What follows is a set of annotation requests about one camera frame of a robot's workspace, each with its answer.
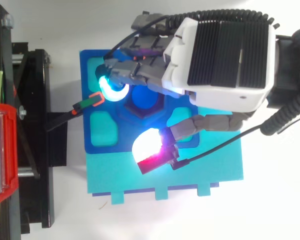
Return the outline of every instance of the metal rod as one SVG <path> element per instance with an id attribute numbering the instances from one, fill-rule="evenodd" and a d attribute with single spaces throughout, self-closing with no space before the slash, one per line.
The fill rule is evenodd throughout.
<path id="1" fill-rule="evenodd" d="M 13 54 L 12 55 L 12 64 L 19 65 L 21 64 L 22 59 L 24 58 L 23 54 Z"/>
<path id="2" fill-rule="evenodd" d="M 25 177 L 34 177 L 35 174 L 32 171 L 32 168 L 27 167 L 18 167 L 18 177 L 19 178 L 25 178 Z"/>

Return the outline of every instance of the black cable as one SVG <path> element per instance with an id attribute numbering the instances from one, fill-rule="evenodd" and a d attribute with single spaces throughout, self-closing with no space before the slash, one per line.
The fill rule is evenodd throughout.
<path id="1" fill-rule="evenodd" d="M 212 148 L 212 149 L 210 149 L 210 150 L 208 150 L 208 151 L 206 151 L 206 152 L 204 152 L 204 153 L 201 153 L 201 154 L 199 154 L 199 155 L 197 155 L 197 156 L 188 158 L 187 160 L 188 160 L 189 163 L 190 163 L 190 162 L 192 162 L 192 161 L 194 161 L 194 160 L 197 160 L 197 159 L 203 158 L 203 157 L 205 157 L 205 156 L 207 156 L 207 155 L 209 155 L 209 154 L 212 154 L 212 153 L 214 153 L 215 151 L 217 151 L 217 150 L 219 150 L 219 149 L 221 149 L 221 148 L 223 148 L 223 147 L 225 147 L 225 146 L 227 146 L 227 145 L 233 143 L 234 141 L 236 141 L 236 140 L 242 138 L 243 136 L 245 136 L 245 135 L 247 135 L 247 134 L 250 134 L 250 133 L 254 132 L 255 130 L 260 129 L 260 127 L 261 127 L 261 125 L 254 126 L 254 127 L 250 128 L 250 129 L 248 129 L 248 130 L 246 130 L 246 131 L 244 131 L 244 132 L 238 134 L 237 136 L 234 136 L 233 138 L 229 139 L 228 141 L 225 141 L 224 143 L 221 143 L 220 145 L 218 145 L 218 146 L 216 146 L 216 147 L 214 147 L 214 148 Z"/>
<path id="2" fill-rule="evenodd" d="M 292 35 L 293 43 L 300 49 L 300 30 Z M 281 107 L 274 115 L 261 125 L 261 132 L 271 136 L 278 132 L 287 123 L 300 115 L 300 92 L 287 105 Z"/>
<path id="3" fill-rule="evenodd" d="M 219 10 L 203 10 L 193 11 L 182 14 L 170 15 L 166 19 L 165 26 L 168 30 L 175 30 L 180 27 L 185 18 L 191 18 L 196 21 L 229 21 L 229 22 L 267 22 L 272 25 L 274 18 L 260 11 L 251 11 L 244 9 L 219 9 Z"/>
<path id="4" fill-rule="evenodd" d="M 194 156 L 194 157 L 191 157 L 191 158 L 187 158 L 187 159 L 183 159 L 183 160 L 180 160 L 180 161 L 176 161 L 175 163 L 173 163 L 172 169 L 173 170 L 177 170 L 179 168 L 184 167 L 185 165 L 188 165 L 189 163 L 191 163 L 191 162 L 193 162 L 195 160 L 198 160 L 198 159 L 203 158 L 203 157 L 205 157 L 205 156 L 207 156 L 209 154 L 212 154 L 215 151 L 218 151 L 219 149 L 221 149 L 221 148 L 223 148 L 223 147 L 225 147 L 225 146 L 233 143 L 234 141 L 242 138 L 243 136 L 245 136 L 247 134 L 250 134 L 250 133 L 254 132 L 255 130 L 260 129 L 260 127 L 261 127 L 261 125 L 254 126 L 254 127 L 250 128 L 250 129 L 248 129 L 248 130 L 246 130 L 246 131 L 238 134 L 237 136 L 234 136 L 233 138 L 229 139 L 228 141 L 225 141 L 225 142 L 221 143 L 220 145 L 215 146 L 214 148 L 212 148 L 212 149 L 210 149 L 208 151 L 205 151 L 204 153 L 201 153 L 201 154 L 199 154 L 197 156 Z"/>
<path id="5" fill-rule="evenodd" d="M 119 48 L 121 47 L 126 41 L 128 41 L 129 39 L 133 38 L 134 36 L 136 36 L 137 34 L 142 33 L 144 30 L 147 30 L 148 28 L 150 28 L 152 25 L 155 25 L 159 22 L 161 22 L 162 20 L 168 18 L 168 15 L 165 16 L 161 16 L 156 20 L 153 20 L 152 22 L 149 22 L 147 25 L 143 26 L 142 28 L 138 29 L 137 31 L 131 33 L 129 36 L 125 37 L 122 41 L 120 41 L 117 45 L 115 45 L 109 52 L 107 52 L 107 54 L 103 57 L 103 59 L 108 59 L 112 57 L 112 54 Z"/>
<path id="6" fill-rule="evenodd" d="M 300 121 L 300 118 L 299 118 L 298 120 L 295 120 L 294 122 L 288 124 L 287 126 L 285 126 L 284 128 L 282 128 L 281 130 L 279 130 L 279 131 L 277 132 L 277 134 L 281 134 L 283 131 L 287 130 L 287 128 L 291 127 L 293 124 L 296 124 L 296 123 L 299 122 L 299 121 Z"/>

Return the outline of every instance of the blue puzzle board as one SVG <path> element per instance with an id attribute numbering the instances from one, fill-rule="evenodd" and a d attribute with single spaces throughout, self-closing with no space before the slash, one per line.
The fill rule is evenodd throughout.
<path id="1" fill-rule="evenodd" d="M 103 63 L 107 50 L 84 50 L 80 53 L 82 98 L 99 90 L 96 67 Z M 114 56 L 127 59 L 117 51 Z M 189 104 L 187 96 L 180 99 L 165 98 L 165 109 L 146 121 L 129 116 L 124 102 L 109 102 L 84 111 L 84 145 L 87 166 L 88 193 L 95 196 L 111 194 L 113 204 L 124 202 L 124 194 L 155 191 L 155 199 L 167 199 L 168 190 L 197 188 L 198 196 L 210 195 L 211 183 L 243 179 L 240 140 L 219 151 L 173 171 L 166 164 L 142 175 L 131 153 L 132 143 L 148 128 L 163 128 L 190 116 L 201 114 L 227 114 Z M 120 137 L 120 128 L 129 127 Z M 179 159 L 190 158 L 209 150 L 237 135 L 238 132 L 202 131 L 179 142 Z"/>

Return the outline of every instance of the robotic hand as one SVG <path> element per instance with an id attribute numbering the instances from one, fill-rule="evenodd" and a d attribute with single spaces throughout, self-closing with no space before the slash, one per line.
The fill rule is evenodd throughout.
<path id="1" fill-rule="evenodd" d="M 233 112 L 196 115 L 158 131 L 161 143 L 155 154 L 134 154 L 142 173 L 165 163 L 173 169 L 183 167 L 256 129 L 273 135 L 300 114 L 300 30 L 292 37 L 276 35 L 279 24 L 273 21 L 261 12 L 234 9 L 172 16 L 144 12 L 135 19 L 136 32 L 104 56 L 104 64 L 96 69 L 106 99 L 109 91 L 144 85 L 173 98 L 189 95 L 198 107 Z M 113 58 L 118 47 L 132 60 Z M 197 157 L 177 161 L 176 141 L 203 129 L 237 131 L 265 99 L 268 107 L 279 110 L 263 124 Z"/>

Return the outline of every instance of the black metal frame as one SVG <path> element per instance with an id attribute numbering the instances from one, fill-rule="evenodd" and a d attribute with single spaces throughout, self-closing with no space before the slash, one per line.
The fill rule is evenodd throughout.
<path id="1" fill-rule="evenodd" d="M 30 232 L 30 223 L 42 228 L 54 223 L 52 167 L 66 165 L 68 125 L 45 131 L 51 118 L 63 114 L 50 112 L 49 55 L 43 49 L 28 51 L 26 43 L 12 44 L 11 29 L 2 25 L 7 14 L 0 5 L 2 102 L 27 111 L 23 120 L 17 116 L 18 166 L 30 166 L 34 175 L 19 177 L 19 189 L 0 206 L 0 240 L 17 240 Z M 23 54 L 21 64 L 13 65 L 13 52 Z"/>

